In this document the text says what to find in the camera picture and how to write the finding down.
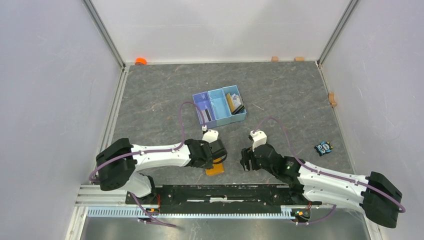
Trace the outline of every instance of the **wooden block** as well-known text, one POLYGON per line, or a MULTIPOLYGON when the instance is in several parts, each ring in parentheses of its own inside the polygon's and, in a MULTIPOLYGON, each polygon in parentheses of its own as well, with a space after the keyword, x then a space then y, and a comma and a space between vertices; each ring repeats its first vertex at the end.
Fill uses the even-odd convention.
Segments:
POLYGON ((305 58, 303 56, 297 56, 297 57, 294 58, 294 61, 295 62, 304 62, 305 58))
MULTIPOLYGON (((214 163, 221 161, 221 158, 213 160, 214 163)), ((206 175, 213 176, 217 174, 222 174, 224 171, 224 164, 221 162, 219 164, 214 164, 212 169, 205 169, 206 175)))
POLYGON ((330 105, 334 108, 335 106, 337 106, 337 102, 334 101, 334 92, 330 92, 328 94, 328 100, 330 101, 330 105))

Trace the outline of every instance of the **light blue compartment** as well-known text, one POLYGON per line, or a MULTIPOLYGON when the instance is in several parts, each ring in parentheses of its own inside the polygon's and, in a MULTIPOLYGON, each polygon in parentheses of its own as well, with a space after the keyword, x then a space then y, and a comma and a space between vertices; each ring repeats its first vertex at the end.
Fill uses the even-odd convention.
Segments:
MULTIPOLYGON (((230 94, 230 95, 236 94, 236 95, 239 95, 241 99, 243 99, 243 97, 240 95, 239 89, 237 88, 236 85, 223 87, 222 91, 224 92, 225 96, 227 94, 230 94)), ((235 115, 231 115, 231 123, 243 121, 246 117, 246 114, 247 114, 246 104, 244 104, 244 110, 243 111, 241 111, 240 113, 237 113, 235 115)))
MULTIPOLYGON (((208 129, 214 128, 217 126, 217 120, 214 115, 214 110, 212 109, 211 101, 209 100, 208 93, 206 91, 197 93, 193 95, 194 103, 197 104, 200 108, 200 110, 207 109, 210 113, 211 121, 208 121, 207 116, 204 116, 205 121, 207 121, 205 124, 208 129)), ((197 116, 199 118, 199 123, 202 125, 202 116, 201 113, 196 109, 197 116)))
POLYGON ((207 91, 212 105, 213 114, 216 118, 216 126, 222 126, 231 123, 231 112, 228 107, 227 99, 222 88, 207 91))

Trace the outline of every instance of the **gray floor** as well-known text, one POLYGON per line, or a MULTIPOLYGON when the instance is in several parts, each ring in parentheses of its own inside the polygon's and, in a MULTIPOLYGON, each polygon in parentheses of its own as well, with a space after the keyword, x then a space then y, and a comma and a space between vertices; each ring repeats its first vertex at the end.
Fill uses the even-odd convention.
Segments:
MULTIPOLYGON (((313 209, 319 219, 328 209, 313 209)), ((337 209, 327 220, 295 226, 283 219, 163 219, 177 228, 144 225, 134 218, 88 217, 82 240, 369 240, 364 217, 337 209)))
MULTIPOLYGON (((249 131, 267 116, 279 118, 289 129, 299 157, 331 170, 352 173, 348 155, 314 62, 205 63, 131 66, 113 139, 151 146, 179 143, 178 109, 192 95, 237 85, 247 115, 244 121, 215 128, 227 151, 225 173, 207 176, 204 169, 158 167, 142 173, 156 184, 281 183, 264 170, 244 172, 241 149, 252 145, 249 131), (319 156, 314 146, 330 141, 331 153, 319 156)), ((192 106, 183 108, 187 138, 201 139, 192 106)), ((291 156, 281 130, 272 121, 261 127, 281 155, 291 156)))

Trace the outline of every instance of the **white panel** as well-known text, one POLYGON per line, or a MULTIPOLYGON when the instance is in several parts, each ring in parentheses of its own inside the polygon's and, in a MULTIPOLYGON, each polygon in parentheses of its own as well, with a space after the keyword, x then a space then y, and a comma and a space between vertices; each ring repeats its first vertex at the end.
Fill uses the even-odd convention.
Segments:
POLYGON ((316 60, 349 0, 93 0, 126 62, 316 60))
POLYGON ((64 239, 120 70, 79 0, 0 7, 0 239, 64 239))
POLYGON ((358 174, 380 172, 406 213, 384 239, 423 239, 424 1, 361 1, 324 62, 358 174))

